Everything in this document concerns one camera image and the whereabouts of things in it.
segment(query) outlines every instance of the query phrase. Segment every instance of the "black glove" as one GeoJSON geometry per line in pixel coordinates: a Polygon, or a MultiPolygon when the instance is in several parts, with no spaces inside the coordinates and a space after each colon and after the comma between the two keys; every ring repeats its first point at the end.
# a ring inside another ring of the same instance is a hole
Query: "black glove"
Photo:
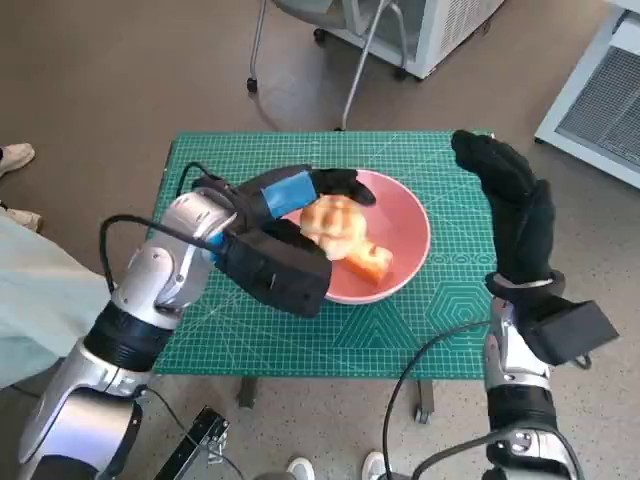
{"type": "Polygon", "coordinates": [[[280,217],[322,194],[374,204],[375,196],[357,175],[356,170],[297,165],[270,170],[238,187],[211,174],[196,180],[194,188],[237,214],[224,232],[217,268],[266,305],[315,316],[329,289],[331,262],[297,225],[280,217]]]}
{"type": "Polygon", "coordinates": [[[458,130],[456,163],[474,173],[491,205],[498,273],[512,283],[547,280],[555,210],[549,184],[536,180],[527,160],[506,143],[458,130]]]}
{"type": "Polygon", "coordinates": [[[375,205],[375,195],[360,183],[358,171],[348,168],[328,168],[312,170],[311,181],[316,192],[321,195],[345,195],[365,207],[375,205]]]}

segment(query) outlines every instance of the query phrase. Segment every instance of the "white appliance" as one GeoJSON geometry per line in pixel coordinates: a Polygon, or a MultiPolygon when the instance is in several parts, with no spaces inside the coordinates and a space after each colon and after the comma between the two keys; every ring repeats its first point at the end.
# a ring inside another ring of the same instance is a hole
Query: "white appliance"
{"type": "Polygon", "coordinates": [[[626,8],[612,5],[536,140],[640,188],[640,14],[626,8]]]}
{"type": "MultiPolygon", "coordinates": [[[[482,25],[504,0],[397,0],[404,14],[408,40],[406,70],[425,78],[449,53],[482,25]]],[[[385,12],[371,44],[371,53],[394,65],[401,63],[397,20],[385,12]]],[[[365,39],[345,30],[332,34],[362,48],[365,39]]]]}

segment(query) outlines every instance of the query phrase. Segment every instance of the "silver robot arm segment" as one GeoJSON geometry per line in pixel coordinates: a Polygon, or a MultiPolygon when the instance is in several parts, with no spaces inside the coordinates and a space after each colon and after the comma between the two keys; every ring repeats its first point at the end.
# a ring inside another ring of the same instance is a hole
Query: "silver robot arm segment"
{"type": "MultiPolygon", "coordinates": [[[[511,303],[494,298],[485,340],[485,389],[491,429],[519,421],[557,428],[549,383],[550,367],[531,351],[518,332],[511,303]]],[[[566,448],[553,433],[519,429],[508,440],[487,448],[496,465],[483,479],[575,480],[577,472],[566,448]]]]}
{"type": "MultiPolygon", "coordinates": [[[[235,214],[197,192],[178,197],[162,223],[195,238],[220,234],[235,214]]],[[[157,232],[133,257],[89,334],[80,339],[36,405],[21,439],[23,479],[59,455],[115,476],[135,440],[134,399],[184,308],[203,293],[211,253],[157,232]]]]}

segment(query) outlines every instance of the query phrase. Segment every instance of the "white sneaker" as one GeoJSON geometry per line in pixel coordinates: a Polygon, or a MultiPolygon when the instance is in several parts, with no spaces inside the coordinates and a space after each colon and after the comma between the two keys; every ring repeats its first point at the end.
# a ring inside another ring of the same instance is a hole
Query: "white sneaker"
{"type": "Polygon", "coordinates": [[[2,148],[0,159],[0,177],[7,172],[24,167],[33,160],[36,152],[29,143],[16,143],[2,148]]]}
{"type": "Polygon", "coordinates": [[[384,475],[384,456],[381,452],[371,452],[362,464],[362,480],[378,480],[384,475]]]}
{"type": "Polygon", "coordinates": [[[291,473],[296,480],[315,480],[316,474],[313,472],[313,465],[306,458],[296,458],[287,467],[287,472],[291,473]]]}
{"type": "Polygon", "coordinates": [[[14,210],[13,208],[7,208],[7,214],[14,222],[36,233],[42,228],[42,215],[28,210],[14,210]]]}

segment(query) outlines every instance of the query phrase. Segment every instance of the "bread roll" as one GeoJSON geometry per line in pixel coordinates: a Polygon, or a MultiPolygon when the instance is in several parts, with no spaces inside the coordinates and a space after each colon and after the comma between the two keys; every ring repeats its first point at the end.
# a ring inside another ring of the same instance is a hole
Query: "bread roll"
{"type": "Polygon", "coordinates": [[[353,200],[324,195],[302,210],[300,231],[316,242],[329,260],[340,260],[365,239],[367,221],[353,200]]]}

